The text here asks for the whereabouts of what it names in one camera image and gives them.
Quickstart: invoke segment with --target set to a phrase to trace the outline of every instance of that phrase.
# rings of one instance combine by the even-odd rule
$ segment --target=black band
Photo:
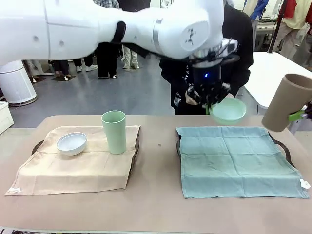
[[[114,37],[112,39],[112,43],[116,43],[116,44],[121,43],[121,40],[125,36],[126,28],[127,28],[127,26],[126,26],[126,23],[124,21],[119,21],[117,23],[117,28],[116,28]]]

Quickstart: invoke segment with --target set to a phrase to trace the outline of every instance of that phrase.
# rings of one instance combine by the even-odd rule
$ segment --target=plaid shirt
[[[93,0],[93,2],[102,7],[119,9],[119,2],[117,0]]]

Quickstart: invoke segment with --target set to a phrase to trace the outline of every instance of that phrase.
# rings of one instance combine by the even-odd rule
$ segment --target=person in black hoodie
[[[239,88],[248,82],[253,64],[253,29],[249,17],[225,3],[223,37],[238,41],[239,61],[222,66],[222,81],[231,85],[228,96],[235,97]],[[171,106],[176,115],[204,115],[205,109],[199,106],[186,92],[193,83],[192,67],[178,60],[162,58],[161,75],[171,85]]]

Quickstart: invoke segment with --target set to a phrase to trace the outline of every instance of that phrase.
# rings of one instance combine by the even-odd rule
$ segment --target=black pole
[[[287,5],[287,0],[284,0],[284,2],[282,4],[282,7],[281,7],[281,10],[278,13],[277,25],[276,25],[276,29],[275,29],[274,35],[272,37],[272,40],[271,40],[271,44],[270,44],[269,50],[268,50],[269,53],[272,53],[272,51],[273,51],[273,47],[274,47],[274,44],[275,44],[275,41],[276,41],[276,37],[277,37],[277,34],[278,34],[279,26],[281,25],[282,19],[284,18],[286,5]]]

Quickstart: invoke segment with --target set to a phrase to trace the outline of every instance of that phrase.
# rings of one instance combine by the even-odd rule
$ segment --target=white box
[[[5,101],[0,101],[0,134],[14,124],[9,104]]]

